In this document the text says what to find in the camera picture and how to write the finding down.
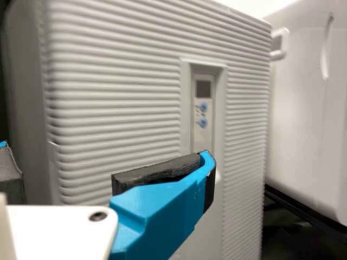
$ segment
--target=white appliance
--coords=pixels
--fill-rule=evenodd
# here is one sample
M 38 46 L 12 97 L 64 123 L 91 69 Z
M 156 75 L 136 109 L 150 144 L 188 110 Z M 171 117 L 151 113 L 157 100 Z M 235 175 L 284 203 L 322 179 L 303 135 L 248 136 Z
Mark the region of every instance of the white appliance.
M 221 181 L 173 259 L 258 259 L 271 26 L 205 0 L 16 0 L 11 146 L 32 204 L 104 205 L 112 173 L 208 148 Z
M 347 225 L 347 2 L 302 0 L 265 19 L 290 31 L 272 64 L 266 183 Z

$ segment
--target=control panel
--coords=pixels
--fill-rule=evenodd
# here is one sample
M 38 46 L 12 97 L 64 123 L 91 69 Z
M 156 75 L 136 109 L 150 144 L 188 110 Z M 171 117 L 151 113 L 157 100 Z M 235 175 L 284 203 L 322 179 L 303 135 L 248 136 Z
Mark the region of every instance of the control panel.
M 192 151 L 200 152 L 207 149 L 212 153 L 214 77 L 194 75 L 192 87 Z

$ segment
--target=floor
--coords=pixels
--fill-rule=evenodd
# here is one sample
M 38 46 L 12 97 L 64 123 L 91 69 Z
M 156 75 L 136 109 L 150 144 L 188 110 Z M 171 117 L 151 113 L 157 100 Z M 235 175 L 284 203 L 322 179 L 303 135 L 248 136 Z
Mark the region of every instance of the floor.
M 285 209 L 264 213 L 262 260 L 347 260 L 347 245 Z

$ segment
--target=white dehumidifier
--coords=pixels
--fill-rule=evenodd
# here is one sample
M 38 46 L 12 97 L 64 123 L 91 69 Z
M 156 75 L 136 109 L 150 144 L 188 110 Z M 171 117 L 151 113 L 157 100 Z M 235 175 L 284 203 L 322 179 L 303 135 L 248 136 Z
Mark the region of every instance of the white dehumidifier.
M 15 0 L 11 140 L 31 204 L 107 204 L 112 173 L 208 149 L 215 200 L 174 259 L 260 257 L 271 26 L 202 0 Z

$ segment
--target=digital display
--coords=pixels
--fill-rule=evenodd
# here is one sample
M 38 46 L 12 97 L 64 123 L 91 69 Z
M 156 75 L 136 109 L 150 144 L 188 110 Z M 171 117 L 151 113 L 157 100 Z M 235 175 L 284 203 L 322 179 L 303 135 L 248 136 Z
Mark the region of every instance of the digital display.
M 211 82 L 207 80 L 196 81 L 196 97 L 210 98 L 211 97 Z

